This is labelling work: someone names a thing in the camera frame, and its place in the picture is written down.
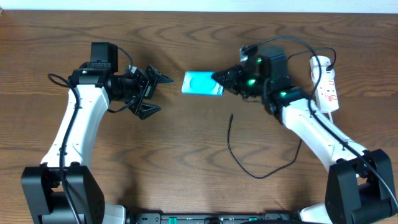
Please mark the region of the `silver Galaxy smartphone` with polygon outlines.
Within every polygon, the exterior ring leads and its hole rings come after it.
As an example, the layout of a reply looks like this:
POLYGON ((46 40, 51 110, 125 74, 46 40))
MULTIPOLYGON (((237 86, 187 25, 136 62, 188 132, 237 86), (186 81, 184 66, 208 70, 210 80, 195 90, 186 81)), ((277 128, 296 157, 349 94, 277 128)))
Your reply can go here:
POLYGON ((185 72, 181 88, 182 94, 222 96, 224 93, 224 88, 218 82, 214 81, 214 79, 212 79, 212 74, 214 74, 213 71, 185 72))

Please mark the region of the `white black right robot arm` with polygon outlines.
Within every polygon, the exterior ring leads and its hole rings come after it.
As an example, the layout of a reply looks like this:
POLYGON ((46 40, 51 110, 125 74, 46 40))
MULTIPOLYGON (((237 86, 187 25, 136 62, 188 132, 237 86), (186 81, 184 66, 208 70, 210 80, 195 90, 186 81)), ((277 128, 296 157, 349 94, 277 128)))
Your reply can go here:
POLYGON ((224 89, 243 98, 260 97, 265 110, 293 131, 328 173, 324 201, 298 212, 303 223, 374 223, 397 214, 389 156, 369 151, 328 118, 338 108, 330 60, 310 59, 314 90, 294 86, 288 57, 280 47, 243 47, 241 63, 212 74, 224 89))

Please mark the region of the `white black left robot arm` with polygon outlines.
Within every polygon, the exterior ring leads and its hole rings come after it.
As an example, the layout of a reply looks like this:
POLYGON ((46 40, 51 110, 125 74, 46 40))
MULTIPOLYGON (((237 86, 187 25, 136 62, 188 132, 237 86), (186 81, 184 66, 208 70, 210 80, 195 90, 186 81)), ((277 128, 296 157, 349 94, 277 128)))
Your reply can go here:
POLYGON ((100 122, 112 101, 146 119, 160 108, 150 103, 157 85, 171 79, 153 66, 128 65, 118 74, 121 48, 94 42, 91 57, 68 78, 49 74, 51 82, 68 89, 68 103, 58 133, 38 166, 21 176, 34 223, 134 223, 124 205, 109 204, 90 171, 100 122))

